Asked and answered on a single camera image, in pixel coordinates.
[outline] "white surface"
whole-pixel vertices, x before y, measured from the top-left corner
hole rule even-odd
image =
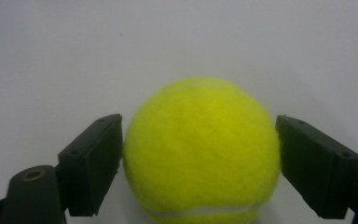
[[[213,75],[358,152],[358,1],[0,0],[0,199],[95,119],[179,77]],[[151,223],[115,179],[100,215]],[[321,220],[281,178],[258,223]]]

